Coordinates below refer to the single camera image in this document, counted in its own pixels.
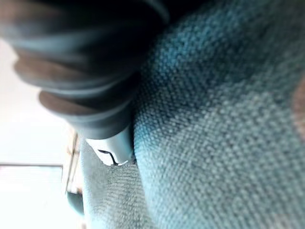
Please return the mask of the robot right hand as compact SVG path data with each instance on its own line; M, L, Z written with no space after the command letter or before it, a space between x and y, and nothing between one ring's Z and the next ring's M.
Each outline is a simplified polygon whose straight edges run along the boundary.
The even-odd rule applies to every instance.
M0 36L39 100L108 166L132 160L132 101L152 39L200 0L3 0Z

